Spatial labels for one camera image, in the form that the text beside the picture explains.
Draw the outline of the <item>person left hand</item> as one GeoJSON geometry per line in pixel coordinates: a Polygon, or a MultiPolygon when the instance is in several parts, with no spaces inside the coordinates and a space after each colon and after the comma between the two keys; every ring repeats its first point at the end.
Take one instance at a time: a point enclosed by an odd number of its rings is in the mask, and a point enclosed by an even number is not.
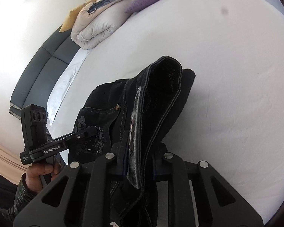
{"type": "Polygon", "coordinates": [[[51,175],[53,181],[61,172],[62,166],[58,161],[54,165],[35,163],[27,168],[25,175],[25,183],[27,188],[32,192],[38,194],[43,189],[41,176],[51,175]]]}

